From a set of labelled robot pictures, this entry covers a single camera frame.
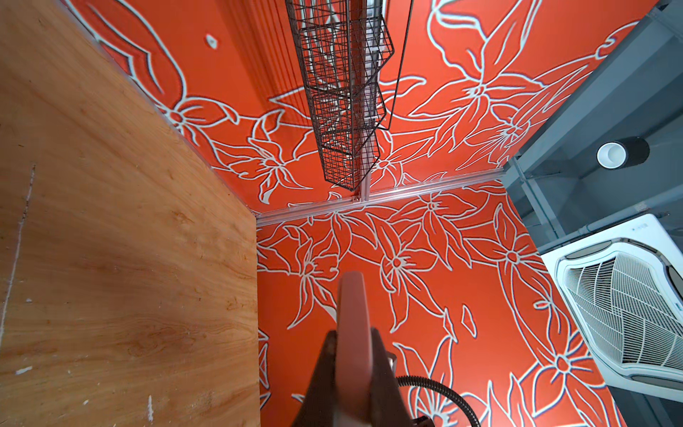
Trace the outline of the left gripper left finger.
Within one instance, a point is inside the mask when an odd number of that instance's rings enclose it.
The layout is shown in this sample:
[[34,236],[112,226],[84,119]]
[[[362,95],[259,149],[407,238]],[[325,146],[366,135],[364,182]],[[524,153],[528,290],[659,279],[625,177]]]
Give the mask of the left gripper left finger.
[[336,410],[335,357],[337,333],[325,336],[304,401],[292,426],[331,427]]

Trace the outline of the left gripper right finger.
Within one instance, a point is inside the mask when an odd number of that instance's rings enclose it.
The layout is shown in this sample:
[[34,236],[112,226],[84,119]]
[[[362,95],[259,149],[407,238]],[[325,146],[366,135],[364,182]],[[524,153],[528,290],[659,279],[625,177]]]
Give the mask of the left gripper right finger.
[[388,354],[376,328],[371,329],[373,374],[370,389],[370,420],[372,426],[412,426],[406,406],[391,370]]

